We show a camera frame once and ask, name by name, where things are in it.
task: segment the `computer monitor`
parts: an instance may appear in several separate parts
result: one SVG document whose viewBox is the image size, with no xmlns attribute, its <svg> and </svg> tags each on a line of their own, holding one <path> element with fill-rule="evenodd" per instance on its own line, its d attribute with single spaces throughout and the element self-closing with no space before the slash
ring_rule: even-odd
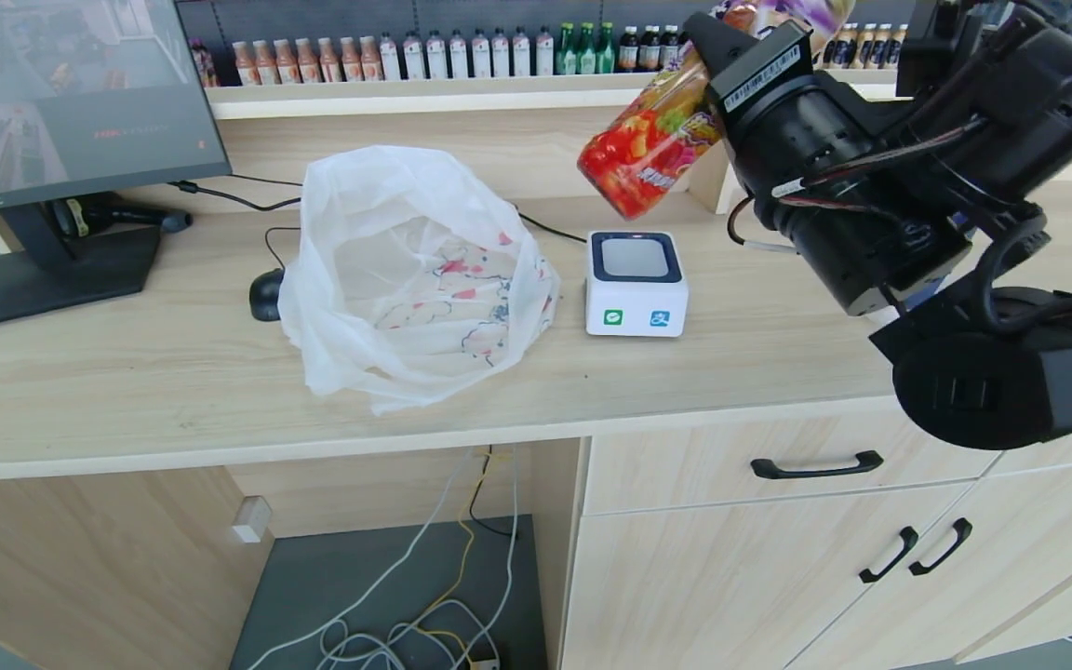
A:
<svg viewBox="0 0 1072 670">
<path fill-rule="evenodd" d="M 0 322 L 144 288 L 160 229 L 65 240 L 48 202 L 222 174 L 173 0 L 0 0 Z"/>
</svg>

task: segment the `plastic bag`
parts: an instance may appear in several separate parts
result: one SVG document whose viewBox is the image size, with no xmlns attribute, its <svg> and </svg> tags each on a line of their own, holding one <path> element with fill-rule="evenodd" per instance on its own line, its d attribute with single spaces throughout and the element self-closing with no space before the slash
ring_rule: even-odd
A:
<svg viewBox="0 0 1072 670">
<path fill-rule="evenodd" d="M 724 0 L 710 16 L 761 39 L 791 18 L 813 29 L 809 46 L 820 54 L 851 10 L 854 0 Z M 645 215 L 723 140 L 705 102 L 709 83 L 701 57 L 686 43 L 628 109 L 582 149 L 578 169 L 625 220 Z"/>
<path fill-rule="evenodd" d="M 314 162 L 280 318 L 316 394 L 375 414 L 428 405 L 509 369 L 556 310 L 561 279 L 511 204 L 444 151 L 370 147 Z"/>
</svg>

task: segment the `black handle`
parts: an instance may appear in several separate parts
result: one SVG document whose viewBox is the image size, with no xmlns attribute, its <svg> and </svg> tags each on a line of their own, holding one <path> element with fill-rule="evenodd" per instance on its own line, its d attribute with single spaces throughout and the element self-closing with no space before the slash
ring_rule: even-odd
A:
<svg viewBox="0 0 1072 670">
<path fill-rule="evenodd" d="M 905 540 L 905 548 L 902 548 L 900 554 L 888 564 L 888 568 L 882 569 L 882 572 L 879 575 L 872 572 L 870 569 L 864 569 L 863 572 L 859 572 L 859 578 L 860 580 L 863 580 L 864 584 L 875 584 L 875 582 L 882 580 L 884 576 L 892 571 L 892 568 L 896 567 L 899 561 L 905 560 L 905 556 L 912 551 L 912 548 L 915 547 L 915 541 L 918 541 L 921 537 L 915 534 L 915 531 L 910 525 L 906 525 L 905 528 L 900 528 L 900 538 Z"/>
<path fill-rule="evenodd" d="M 920 577 L 921 575 L 927 575 L 928 572 L 935 571 L 935 569 L 944 563 L 949 556 L 954 555 L 954 552 L 957 551 L 957 548 L 962 547 L 966 539 L 970 537 L 970 531 L 973 530 L 974 526 L 970 525 L 970 522 L 965 519 L 954 521 L 954 532 L 957 533 L 957 539 L 954 539 L 954 544 L 949 548 L 948 552 L 941 554 L 941 559 L 935 561 L 935 564 L 927 568 L 924 567 L 924 565 L 921 565 L 920 561 L 917 561 L 914 564 L 909 565 L 909 572 Z"/>
<path fill-rule="evenodd" d="M 812 479 L 814 476 L 861 475 L 884 463 L 884 457 L 878 452 L 860 452 L 854 458 L 859 459 L 859 465 L 837 470 L 779 470 L 772 459 L 758 458 L 751 462 L 751 470 L 760 479 Z"/>
</svg>

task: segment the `computer mouse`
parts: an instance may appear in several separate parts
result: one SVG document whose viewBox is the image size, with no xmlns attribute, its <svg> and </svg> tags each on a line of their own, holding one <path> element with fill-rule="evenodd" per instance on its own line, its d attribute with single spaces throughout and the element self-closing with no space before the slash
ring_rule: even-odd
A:
<svg viewBox="0 0 1072 670">
<path fill-rule="evenodd" d="M 251 316 L 258 321 L 280 321 L 280 283 L 284 271 L 276 268 L 251 281 Z"/>
</svg>

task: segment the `monitor screen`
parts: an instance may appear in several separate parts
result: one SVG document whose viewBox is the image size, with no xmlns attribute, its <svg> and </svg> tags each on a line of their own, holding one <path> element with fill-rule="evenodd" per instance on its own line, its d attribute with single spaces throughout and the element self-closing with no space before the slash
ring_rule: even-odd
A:
<svg viewBox="0 0 1072 670">
<path fill-rule="evenodd" d="M 0 0 L 0 208 L 218 174 L 173 0 Z"/>
</svg>

